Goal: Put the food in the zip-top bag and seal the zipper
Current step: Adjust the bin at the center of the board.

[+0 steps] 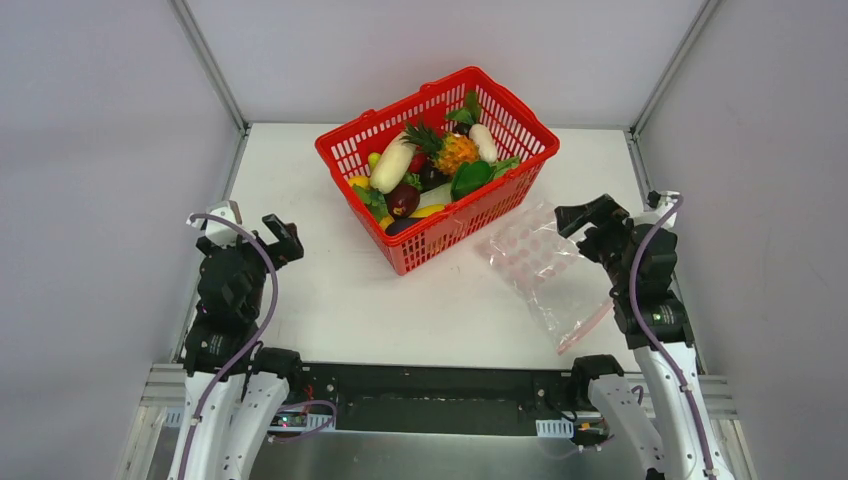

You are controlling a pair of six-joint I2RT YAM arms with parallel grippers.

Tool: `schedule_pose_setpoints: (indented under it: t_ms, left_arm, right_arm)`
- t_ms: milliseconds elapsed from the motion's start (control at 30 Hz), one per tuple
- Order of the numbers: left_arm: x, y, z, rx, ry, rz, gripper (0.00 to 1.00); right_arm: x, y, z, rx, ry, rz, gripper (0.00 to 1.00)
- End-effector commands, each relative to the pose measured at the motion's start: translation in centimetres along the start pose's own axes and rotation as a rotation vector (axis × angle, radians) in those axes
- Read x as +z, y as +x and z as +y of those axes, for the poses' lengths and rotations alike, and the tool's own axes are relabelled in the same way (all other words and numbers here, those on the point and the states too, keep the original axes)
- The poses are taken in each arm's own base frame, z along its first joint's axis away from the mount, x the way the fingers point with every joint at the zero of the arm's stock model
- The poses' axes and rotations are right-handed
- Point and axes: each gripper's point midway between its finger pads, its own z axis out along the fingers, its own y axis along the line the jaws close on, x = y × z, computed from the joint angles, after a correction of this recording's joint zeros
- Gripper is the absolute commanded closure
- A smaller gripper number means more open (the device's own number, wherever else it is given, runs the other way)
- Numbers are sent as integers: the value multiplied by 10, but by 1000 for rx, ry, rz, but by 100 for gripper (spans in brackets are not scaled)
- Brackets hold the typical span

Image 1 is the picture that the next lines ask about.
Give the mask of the clear zip top bag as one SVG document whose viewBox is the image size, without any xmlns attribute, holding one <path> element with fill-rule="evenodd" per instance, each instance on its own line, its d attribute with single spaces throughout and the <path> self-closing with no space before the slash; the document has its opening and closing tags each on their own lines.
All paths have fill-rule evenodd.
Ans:
<svg viewBox="0 0 848 480">
<path fill-rule="evenodd" d="M 559 355 L 612 310 L 602 267 L 578 252 L 576 240 L 559 235 L 555 206 L 547 201 L 511 213 L 475 251 L 525 303 Z"/>
</svg>

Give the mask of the red plastic shopping basket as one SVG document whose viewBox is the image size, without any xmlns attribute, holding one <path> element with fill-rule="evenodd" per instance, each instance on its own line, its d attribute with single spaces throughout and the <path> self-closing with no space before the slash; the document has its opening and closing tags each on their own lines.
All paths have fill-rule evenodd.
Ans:
<svg viewBox="0 0 848 480">
<path fill-rule="evenodd" d="M 482 122 L 493 133 L 499 153 L 519 157 L 520 164 L 445 210 L 387 235 L 349 185 L 349 178 L 369 172 L 368 154 L 387 147 L 401 132 L 403 121 L 421 119 L 428 126 L 447 126 L 445 115 L 470 91 L 478 95 Z M 404 275 L 517 207 L 544 163 L 558 152 L 560 141 L 508 88 L 479 67 L 467 66 L 321 135 L 315 148 L 359 223 L 395 272 Z"/>
</svg>

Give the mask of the toy pineapple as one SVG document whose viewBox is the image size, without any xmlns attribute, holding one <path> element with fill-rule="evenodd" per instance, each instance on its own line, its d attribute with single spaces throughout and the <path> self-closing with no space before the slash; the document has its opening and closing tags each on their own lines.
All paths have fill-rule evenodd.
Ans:
<svg viewBox="0 0 848 480">
<path fill-rule="evenodd" d="M 433 166 L 447 176 L 453 176 L 463 164 L 480 159 L 478 147 L 468 137 L 451 132 L 439 133 L 419 123 L 405 123 L 402 139 L 426 155 Z"/>
</svg>

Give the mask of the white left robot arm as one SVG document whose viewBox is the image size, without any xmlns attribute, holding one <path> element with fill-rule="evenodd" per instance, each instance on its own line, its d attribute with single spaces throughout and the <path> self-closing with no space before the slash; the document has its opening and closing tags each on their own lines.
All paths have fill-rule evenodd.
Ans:
<svg viewBox="0 0 848 480">
<path fill-rule="evenodd" d="M 246 479 L 273 416 L 297 402 L 305 378 L 297 352 L 261 348 L 280 297 L 278 271 L 304 255 L 293 223 L 262 222 L 264 242 L 232 202 L 187 220 L 201 229 L 195 317 L 184 341 L 183 418 L 171 479 Z"/>
</svg>

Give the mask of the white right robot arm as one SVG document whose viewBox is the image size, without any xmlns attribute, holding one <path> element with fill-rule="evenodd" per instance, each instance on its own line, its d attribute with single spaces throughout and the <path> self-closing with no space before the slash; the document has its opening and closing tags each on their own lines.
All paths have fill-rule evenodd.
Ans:
<svg viewBox="0 0 848 480">
<path fill-rule="evenodd" d="M 683 197 L 652 191 L 648 209 L 632 217 L 611 196 L 558 206 L 557 230 L 584 233 L 577 249 L 603 267 L 614 318 L 641 369 L 654 414 L 647 415 L 612 355 L 574 360 L 569 400 L 595 409 L 613 440 L 637 456 L 646 479 L 730 479 L 733 473 L 700 385 L 695 339 L 683 302 L 672 291 L 678 237 L 672 227 Z"/>
</svg>

